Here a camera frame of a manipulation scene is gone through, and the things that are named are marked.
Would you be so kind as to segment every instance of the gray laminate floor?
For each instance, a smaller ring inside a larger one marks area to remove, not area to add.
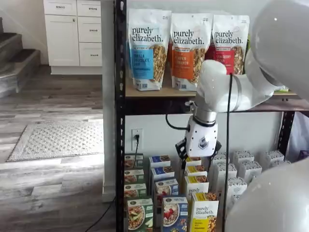
[[[84,232],[105,211],[103,155],[5,163],[29,123],[102,119],[101,76],[41,67],[0,99],[0,232]],[[91,231],[114,231],[114,207]]]

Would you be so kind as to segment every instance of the shelving unit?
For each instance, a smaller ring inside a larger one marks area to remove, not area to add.
[[[195,92],[178,91],[171,86],[170,76],[165,76],[160,91],[137,91],[132,80],[126,78],[126,0],[114,1],[115,36],[115,151],[116,151],[116,221],[117,232],[124,229],[124,155],[125,116],[185,114],[185,102],[192,100]],[[276,92],[266,102],[245,112],[284,112],[278,149],[285,154],[295,111],[309,111],[309,103],[292,92]]]

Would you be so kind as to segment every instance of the black cable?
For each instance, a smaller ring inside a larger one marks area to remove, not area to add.
[[[169,127],[175,129],[175,130],[180,130],[180,131],[190,131],[190,128],[189,127],[175,127],[173,126],[172,124],[169,123],[169,120],[168,120],[168,114],[165,115],[165,120],[166,120],[166,123],[168,124]]]
[[[139,143],[140,143],[140,135],[139,134],[136,134],[135,136],[134,136],[134,138],[136,139],[136,142],[137,142],[137,144],[136,144],[136,150],[135,150],[135,154],[137,154],[137,149],[139,148]]]
[[[110,209],[110,207],[112,206],[112,203],[115,201],[115,199],[116,199],[116,197],[114,197],[113,201],[110,203],[110,205],[108,206],[107,210],[105,210],[103,215],[95,223],[93,223],[87,230],[85,230],[85,232],[88,232],[92,227],[94,227],[95,225],[98,224],[98,222],[105,216],[107,211]]]
[[[229,127],[230,127],[230,103],[232,92],[233,74],[230,74],[230,86],[228,91],[227,115],[226,115],[226,168],[225,168],[225,188],[223,200],[223,216],[222,216],[222,232],[225,232],[225,211],[226,211],[226,196],[227,196],[227,179],[228,179],[228,157],[229,157]]]

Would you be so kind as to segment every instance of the rug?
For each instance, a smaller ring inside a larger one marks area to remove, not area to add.
[[[7,162],[103,154],[103,121],[28,125]]]

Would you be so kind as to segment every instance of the granola bag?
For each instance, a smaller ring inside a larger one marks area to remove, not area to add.
[[[172,14],[172,83],[179,90],[196,91],[211,40],[212,14]]]
[[[169,45],[171,11],[129,9],[128,36],[136,89],[162,87]]]
[[[227,74],[242,74],[250,19],[247,15],[214,15],[212,36],[214,60],[223,63]]]

